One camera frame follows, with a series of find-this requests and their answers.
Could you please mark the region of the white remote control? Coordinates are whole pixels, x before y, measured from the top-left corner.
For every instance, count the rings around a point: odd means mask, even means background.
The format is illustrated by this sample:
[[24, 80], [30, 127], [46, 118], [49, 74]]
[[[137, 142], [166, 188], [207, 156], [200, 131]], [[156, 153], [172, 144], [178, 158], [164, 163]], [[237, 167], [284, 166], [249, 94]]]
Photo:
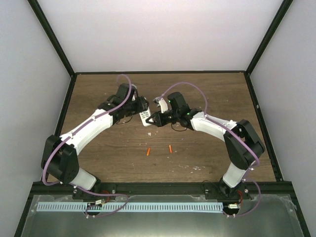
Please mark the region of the white remote control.
[[146, 111], [143, 111], [143, 112], [139, 113], [139, 116], [140, 116], [142, 125], [143, 125], [144, 127], [150, 126], [150, 124], [146, 122], [146, 119], [148, 119], [148, 118], [151, 116], [151, 112], [150, 112], [149, 109], [147, 109]]

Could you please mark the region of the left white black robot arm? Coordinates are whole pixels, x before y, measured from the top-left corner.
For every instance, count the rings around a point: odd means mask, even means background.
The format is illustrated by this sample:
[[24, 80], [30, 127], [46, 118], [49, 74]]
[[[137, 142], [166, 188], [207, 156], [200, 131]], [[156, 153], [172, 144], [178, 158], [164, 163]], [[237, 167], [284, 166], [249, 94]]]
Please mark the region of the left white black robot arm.
[[112, 127], [125, 117], [140, 115], [145, 121], [149, 116], [149, 102], [138, 95], [134, 85], [126, 83], [118, 87], [116, 94], [101, 103], [95, 112], [71, 131], [47, 138], [44, 146], [41, 167], [42, 181], [48, 182], [46, 176], [51, 175], [59, 183], [73, 185], [89, 199], [96, 199], [101, 193], [101, 181], [91, 173], [80, 168], [78, 156], [89, 142], [101, 132]]

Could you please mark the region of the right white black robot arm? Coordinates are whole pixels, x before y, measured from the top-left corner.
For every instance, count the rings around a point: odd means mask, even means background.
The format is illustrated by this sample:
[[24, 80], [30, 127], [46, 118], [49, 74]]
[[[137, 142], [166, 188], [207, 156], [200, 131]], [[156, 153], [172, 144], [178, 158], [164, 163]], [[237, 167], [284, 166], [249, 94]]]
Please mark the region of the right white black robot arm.
[[252, 124], [244, 119], [239, 122], [224, 120], [200, 109], [191, 109], [180, 92], [171, 93], [167, 98], [167, 101], [159, 97], [154, 99], [160, 110], [146, 115], [146, 123], [157, 127], [179, 123], [186, 129], [222, 140], [231, 163], [218, 188], [223, 198], [232, 198], [245, 175], [258, 166], [259, 157], [265, 152], [265, 146]]

